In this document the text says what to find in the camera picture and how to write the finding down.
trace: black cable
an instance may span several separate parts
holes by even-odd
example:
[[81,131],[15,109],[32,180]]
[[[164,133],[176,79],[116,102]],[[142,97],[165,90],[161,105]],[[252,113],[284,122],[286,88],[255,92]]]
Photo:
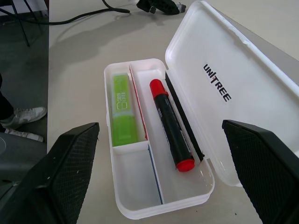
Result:
[[31,20],[26,20],[26,19],[23,19],[15,14],[12,14],[2,8],[0,8],[0,12],[3,12],[9,16],[12,16],[18,20],[21,20],[21,21],[24,21],[24,22],[29,22],[29,23],[34,23],[34,24],[42,24],[42,25],[62,25],[62,24],[67,24],[67,23],[70,23],[70,22],[73,22],[79,18],[82,18],[84,16],[90,16],[90,15],[94,15],[94,14],[99,14],[99,13],[103,13],[103,12],[111,12],[111,11],[115,11],[115,12],[118,12],[118,13],[130,13],[130,10],[127,10],[127,9],[122,9],[122,8],[113,8],[111,7],[110,5],[108,5],[105,0],[102,0],[103,3],[105,4],[105,6],[107,8],[105,9],[100,9],[100,10],[97,10],[97,11],[93,11],[93,12],[89,12],[89,13],[84,13],[84,14],[81,14],[81,15],[78,15],[72,19],[69,19],[69,20],[65,20],[65,21],[61,21],[61,22],[39,22],[39,21],[31,21]]

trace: shoe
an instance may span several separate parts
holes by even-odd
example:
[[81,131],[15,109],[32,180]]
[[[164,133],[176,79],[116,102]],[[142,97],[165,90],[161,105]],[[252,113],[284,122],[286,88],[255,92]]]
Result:
[[33,109],[15,109],[14,117],[11,121],[3,123],[4,128],[17,129],[20,126],[37,121],[47,114],[47,109],[44,107],[37,107]]
[[7,128],[4,133],[5,134],[13,134],[13,135],[24,137],[24,138],[27,138],[27,139],[32,139],[32,140],[35,140],[35,141],[43,142],[43,137],[42,136],[37,135],[37,134],[33,134],[33,133],[19,132],[19,131],[16,131],[14,129],[11,129],[11,128]]

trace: green package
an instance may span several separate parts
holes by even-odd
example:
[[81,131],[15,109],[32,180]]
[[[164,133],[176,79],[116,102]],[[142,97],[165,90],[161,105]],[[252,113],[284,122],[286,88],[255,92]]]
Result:
[[138,141],[129,77],[127,73],[112,75],[112,145],[122,146]]

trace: unitree logo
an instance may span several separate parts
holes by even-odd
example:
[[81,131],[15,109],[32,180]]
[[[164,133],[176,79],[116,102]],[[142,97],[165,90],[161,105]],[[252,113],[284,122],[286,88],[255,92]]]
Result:
[[213,85],[215,85],[215,87],[217,87],[217,90],[219,91],[219,93],[221,94],[221,96],[223,97],[225,102],[228,102],[231,99],[231,96],[228,94],[226,89],[223,87],[223,85],[217,78],[216,72],[213,72],[212,69],[208,66],[208,64],[206,64],[204,66],[204,70],[206,71],[209,78],[212,80],[211,84],[213,84]]

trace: floor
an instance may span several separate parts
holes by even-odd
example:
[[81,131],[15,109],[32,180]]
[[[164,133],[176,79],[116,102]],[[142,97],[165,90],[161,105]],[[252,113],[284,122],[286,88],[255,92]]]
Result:
[[[16,22],[0,24],[2,94],[14,108],[48,105],[49,27],[23,23],[30,48]],[[18,129],[42,135],[47,141],[47,116]]]

